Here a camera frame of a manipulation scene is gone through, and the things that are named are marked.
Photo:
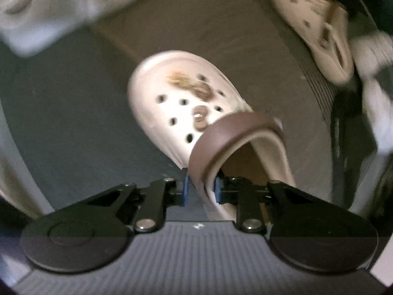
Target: gray ribbed surface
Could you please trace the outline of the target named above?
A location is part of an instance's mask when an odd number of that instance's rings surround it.
[[[384,287],[365,271],[321,276],[297,271],[272,253],[262,236],[231,222],[167,222],[139,235],[111,265],[77,276],[34,271],[20,295],[269,294],[380,295]]]

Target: crocs shoe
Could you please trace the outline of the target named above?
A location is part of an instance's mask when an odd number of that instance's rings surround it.
[[[354,70],[347,40],[347,11],[330,0],[272,1],[308,45],[324,77],[335,84],[347,82]]]
[[[294,185],[279,123],[253,112],[207,60],[182,51],[149,57],[131,76],[128,99],[141,128],[178,167],[188,167],[221,219],[235,220],[236,210],[215,202],[220,169],[255,184],[268,178]]]
[[[0,36],[21,57],[32,56],[85,23],[134,0],[0,0]]]

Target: white sneaker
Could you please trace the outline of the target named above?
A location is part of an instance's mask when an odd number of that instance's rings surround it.
[[[361,78],[372,78],[384,66],[393,65],[393,41],[385,32],[355,38],[351,49]]]
[[[347,11],[330,0],[272,1],[308,45],[324,77],[335,84],[347,82],[354,70],[347,40]]]
[[[19,56],[32,56],[77,27],[134,0],[0,0],[0,35]]]
[[[393,71],[393,41],[385,32],[351,41],[356,69],[363,82],[363,111],[373,129],[380,154],[393,152],[392,76],[380,76],[382,69]]]
[[[253,112],[207,60],[182,51],[156,54],[136,68],[128,98],[147,136],[178,167],[188,167],[197,191],[221,219],[235,220],[236,208],[215,202],[214,180],[230,158],[237,171],[248,167],[235,154],[246,144],[250,159],[256,157],[250,177],[265,171],[271,180],[294,185],[278,122]]]

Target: round black pad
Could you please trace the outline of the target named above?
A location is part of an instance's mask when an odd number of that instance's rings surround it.
[[[291,264],[321,273],[340,273],[366,265],[377,249],[378,237],[363,218],[316,203],[287,210],[273,225],[270,242]]]
[[[27,258],[43,269],[80,273],[117,258],[129,236],[128,228],[109,210],[78,205],[26,226],[20,244]]]

